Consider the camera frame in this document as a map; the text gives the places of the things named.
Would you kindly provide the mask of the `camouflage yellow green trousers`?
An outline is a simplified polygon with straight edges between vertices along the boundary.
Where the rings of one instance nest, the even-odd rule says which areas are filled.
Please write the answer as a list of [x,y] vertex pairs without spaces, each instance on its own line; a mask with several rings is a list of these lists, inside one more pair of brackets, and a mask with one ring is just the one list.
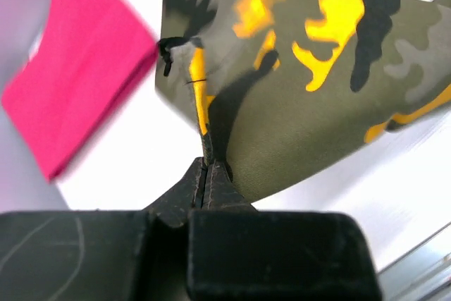
[[163,0],[156,88],[257,201],[450,105],[450,0]]

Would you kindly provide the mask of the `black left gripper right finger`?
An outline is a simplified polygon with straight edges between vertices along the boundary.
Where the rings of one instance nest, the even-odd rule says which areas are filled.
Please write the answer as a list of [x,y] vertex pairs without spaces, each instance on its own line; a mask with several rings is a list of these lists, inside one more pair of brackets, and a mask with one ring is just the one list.
[[256,211],[233,186],[226,165],[217,160],[207,170],[202,209],[235,212]]

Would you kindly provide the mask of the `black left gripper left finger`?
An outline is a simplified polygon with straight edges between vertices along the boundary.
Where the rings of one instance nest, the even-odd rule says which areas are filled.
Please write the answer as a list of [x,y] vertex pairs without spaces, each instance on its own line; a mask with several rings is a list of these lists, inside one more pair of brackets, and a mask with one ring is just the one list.
[[182,227],[193,208],[200,208],[206,183],[206,164],[197,157],[184,176],[144,210],[155,215],[168,227]]

